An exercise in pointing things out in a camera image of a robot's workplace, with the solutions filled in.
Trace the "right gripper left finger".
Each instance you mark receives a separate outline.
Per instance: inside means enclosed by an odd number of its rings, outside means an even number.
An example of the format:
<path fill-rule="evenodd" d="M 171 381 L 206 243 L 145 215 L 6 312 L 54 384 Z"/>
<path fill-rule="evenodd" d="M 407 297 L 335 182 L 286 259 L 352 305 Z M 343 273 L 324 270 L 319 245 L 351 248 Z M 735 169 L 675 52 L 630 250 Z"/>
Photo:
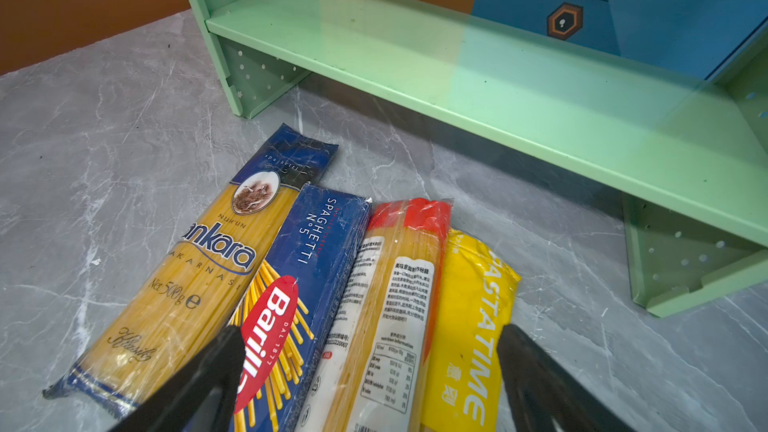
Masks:
<path fill-rule="evenodd" d="M 228 431 L 245 358 L 240 328 L 229 325 L 114 431 Z"/>

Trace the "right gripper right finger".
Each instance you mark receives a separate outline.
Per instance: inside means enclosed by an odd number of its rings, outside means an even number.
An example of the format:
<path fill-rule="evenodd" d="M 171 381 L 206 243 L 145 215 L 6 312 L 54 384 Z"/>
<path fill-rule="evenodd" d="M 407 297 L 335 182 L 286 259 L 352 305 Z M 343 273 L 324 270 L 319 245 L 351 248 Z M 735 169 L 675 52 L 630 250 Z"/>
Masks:
<path fill-rule="evenodd" d="M 502 328 L 496 346 L 518 431 L 630 431 L 519 326 Z"/>

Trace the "blue Barilla spaghetti box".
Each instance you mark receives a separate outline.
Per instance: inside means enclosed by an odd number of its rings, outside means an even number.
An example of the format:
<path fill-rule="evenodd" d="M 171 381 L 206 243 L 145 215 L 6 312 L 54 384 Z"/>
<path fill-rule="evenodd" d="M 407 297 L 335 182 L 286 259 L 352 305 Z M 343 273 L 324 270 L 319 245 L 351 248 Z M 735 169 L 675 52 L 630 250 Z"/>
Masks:
<path fill-rule="evenodd" d="M 305 185 L 233 318 L 245 344 L 233 431 L 292 431 L 312 388 L 372 201 Z"/>

